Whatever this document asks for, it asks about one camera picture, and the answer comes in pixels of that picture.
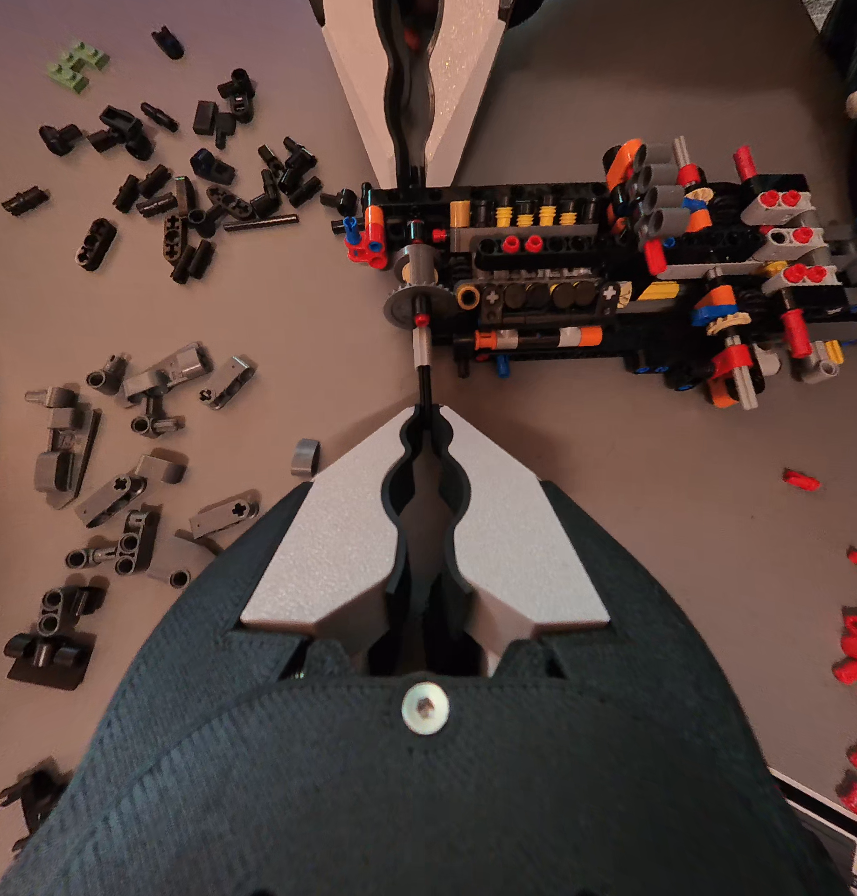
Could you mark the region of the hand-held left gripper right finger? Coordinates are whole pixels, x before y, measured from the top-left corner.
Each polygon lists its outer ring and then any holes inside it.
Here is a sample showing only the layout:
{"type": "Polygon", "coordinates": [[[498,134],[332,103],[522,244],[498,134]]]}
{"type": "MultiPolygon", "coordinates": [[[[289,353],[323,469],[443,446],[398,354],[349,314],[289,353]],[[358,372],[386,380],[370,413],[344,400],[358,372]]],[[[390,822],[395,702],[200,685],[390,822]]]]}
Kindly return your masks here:
{"type": "Polygon", "coordinates": [[[541,479],[447,406],[431,428],[451,513],[428,598],[428,663],[493,675],[512,644],[597,630],[610,613],[541,479]]]}

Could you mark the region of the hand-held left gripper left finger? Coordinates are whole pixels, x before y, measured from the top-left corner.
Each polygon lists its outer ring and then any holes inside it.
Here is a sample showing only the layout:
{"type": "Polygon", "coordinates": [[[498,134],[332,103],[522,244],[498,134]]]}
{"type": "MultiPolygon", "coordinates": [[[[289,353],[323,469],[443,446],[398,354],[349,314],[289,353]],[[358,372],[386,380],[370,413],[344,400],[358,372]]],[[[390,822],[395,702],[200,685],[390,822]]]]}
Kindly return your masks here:
{"type": "Polygon", "coordinates": [[[400,664],[411,604],[401,513],[415,494],[419,406],[319,472],[242,611],[245,629],[335,641],[370,673],[400,664]]]}

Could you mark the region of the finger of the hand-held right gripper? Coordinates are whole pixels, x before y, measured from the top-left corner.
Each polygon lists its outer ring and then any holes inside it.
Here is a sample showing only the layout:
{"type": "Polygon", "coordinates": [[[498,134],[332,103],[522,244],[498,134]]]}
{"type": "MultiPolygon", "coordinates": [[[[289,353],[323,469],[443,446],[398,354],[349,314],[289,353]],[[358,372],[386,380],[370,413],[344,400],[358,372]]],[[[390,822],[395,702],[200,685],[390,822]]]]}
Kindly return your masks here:
{"type": "Polygon", "coordinates": [[[378,185],[407,185],[409,71],[399,2],[311,1],[378,185]]]}
{"type": "Polygon", "coordinates": [[[427,51],[425,184],[452,185],[512,15],[512,1],[443,1],[427,51]]]}

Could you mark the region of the lego car chassis model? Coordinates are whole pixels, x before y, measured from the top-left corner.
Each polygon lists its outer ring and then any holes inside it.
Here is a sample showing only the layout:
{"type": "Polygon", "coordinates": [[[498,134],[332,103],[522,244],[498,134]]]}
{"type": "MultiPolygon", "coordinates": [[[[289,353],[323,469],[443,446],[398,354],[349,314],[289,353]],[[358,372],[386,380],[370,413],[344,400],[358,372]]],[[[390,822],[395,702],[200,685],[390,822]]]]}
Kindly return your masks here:
{"type": "Polygon", "coordinates": [[[714,181],[686,141],[634,139],[600,181],[362,185],[351,263],[390,272],[386,319],[428,326],[459,377],[515,361],[618,359],[716,408],[758,406],[787,369],[837,377],[857,344],[857,218],[824,227],[807,178],[751,148],[714,181]]]}

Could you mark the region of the black axle with grey sleeve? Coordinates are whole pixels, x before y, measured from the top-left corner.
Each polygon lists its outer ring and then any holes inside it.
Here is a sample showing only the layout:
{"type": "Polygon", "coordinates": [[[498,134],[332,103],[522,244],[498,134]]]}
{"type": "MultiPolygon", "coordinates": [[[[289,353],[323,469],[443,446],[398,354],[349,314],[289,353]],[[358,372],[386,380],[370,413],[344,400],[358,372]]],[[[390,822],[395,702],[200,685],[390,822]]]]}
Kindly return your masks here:
{"type": "Polygon", "coordinates": [[[419,413],[423,426],[431,422],[433,407],[432,391],[432,334],[426,326],[416,326],[412,330],[413,363],[418,376],[419,413]]]}

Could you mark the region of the scattered grey lego pieces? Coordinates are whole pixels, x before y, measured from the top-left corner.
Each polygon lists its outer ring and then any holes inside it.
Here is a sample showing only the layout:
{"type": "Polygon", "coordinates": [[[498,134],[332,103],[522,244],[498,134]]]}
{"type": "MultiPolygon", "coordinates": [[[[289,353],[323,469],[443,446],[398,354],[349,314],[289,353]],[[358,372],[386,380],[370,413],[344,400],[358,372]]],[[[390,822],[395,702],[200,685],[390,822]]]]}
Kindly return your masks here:
{"type": "MultiPolygon", "coordinates": [[[[210,374],[211,365],[199,342],[188,343],[164,359],[128,375],[127,358],[113,355],[91,371],[87,387],[140,408],[131,421],[133,432],[159,438],[183,427],[181,419],[164,413],[163,400],[181,385],[210,374]]],[[[91,450],[98,435],[100,409],[68,386],[28,391],[25,400],[46,409],[48,443],[36,459],[34,490],[47,506],[64,509],[80,494],[91,450]]],[[[215,554],[208,543],[214,535],[253,520],[259,510],[250,496],[232,497],[197,514],[188,536],[172,535],[156,546],[160,511],[143,499],[158,487],[179,484],[187,471],[183,462],[143,454],[129,471],[112,476],[76,507],[86,531],[120,519],[122,528],[112,542],[100,542],[69,552],[64,564],[73,579],[42,596],[31,631],[17,633],[6,643],[4,657],[12,662],[9,680],[44,688],[73,691],[83,682],[93,654],[93,642],[76,633],[80,621],[102,606],[108,583],[83,581],[82,573],[108,566],[114,576],[146,574],[170,588],[183,590],[210,565],[215,554]]]]}

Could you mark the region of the pile of black lego pieces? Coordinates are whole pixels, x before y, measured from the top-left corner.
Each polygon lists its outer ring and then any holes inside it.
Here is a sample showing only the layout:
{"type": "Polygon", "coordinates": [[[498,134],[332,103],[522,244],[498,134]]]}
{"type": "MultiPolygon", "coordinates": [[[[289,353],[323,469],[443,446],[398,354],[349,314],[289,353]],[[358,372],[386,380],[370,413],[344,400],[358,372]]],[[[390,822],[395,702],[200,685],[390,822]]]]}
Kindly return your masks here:
{"type": "MultiPolygon", "coordinates": [[[[253,121],[256,91],[243,68],[234,69],[217,90],[226,107],[211,100],[199,100],[192,130],[197,136],[214,137],[214,148],[223,151],[237,126],[253,121]]],[[[153,156],[154,144],[144,130],[143,120],[134,113],[109,105],[98,120],[103,128],[95,132],[84,132],[70,123],[62,127],[41,126],[39,137],[46,149],[58,158],[69,155],[84,140],[99,154],[120,147],[140,162],[149,161],[153,156]]],[[[170,266],[171,279],[177,284],[186,284],[190,278],[200,280],[207,272],[218,229],[235,233],[299,223],[297,213],[278,214],[284,201],[298,209],[318,196],[322,206],[341,216],[340,221],[333,222],[333,233],[344,234],[349,241],[357,242],[363,226],[356,213],[359,194],[350,188],[326,193],[321,179],[313,174],[318,163],[315,155],[291,137],[286,136],[282,144],[287,154],[284,160],[265,144],[257,148],[263,164],[262,191],[253,199],[246,200],[229,189],[234,185],[237,170],[212,151],[201,148],[190,157],[189,164],[193,176],[206,183],[205,197],[209,203],[206,207],[198,202],[195,181],[188,175],[174,175],[162,163],[144,177],[128,175],[112,205],[124,215],[136,211],[145,219],[162,219],[162,256],[170,266]]],[[[5,199],[2,208],[18,218],[49,199],[46,190],[32,185],[5,199]]],[[[109,219],[94,219],[76,252],[76,263],[88,273],[98,271],[117,234],[117,226],[109,219]]]]}

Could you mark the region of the green lego plate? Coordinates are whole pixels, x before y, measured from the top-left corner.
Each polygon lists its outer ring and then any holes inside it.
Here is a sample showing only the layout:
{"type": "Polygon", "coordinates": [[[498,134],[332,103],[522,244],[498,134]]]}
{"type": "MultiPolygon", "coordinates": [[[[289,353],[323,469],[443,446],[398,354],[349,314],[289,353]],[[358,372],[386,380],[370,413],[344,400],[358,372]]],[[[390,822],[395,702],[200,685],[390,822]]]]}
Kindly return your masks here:
{"type": "Polygon", "coordinates": [[[108,53],[76,39],[61,53],[58,61],[46,65],[46,74],[54,84],[74,95],[81,95],[89,85],[88,73],[103,72],[110,61],[108,53]]]}

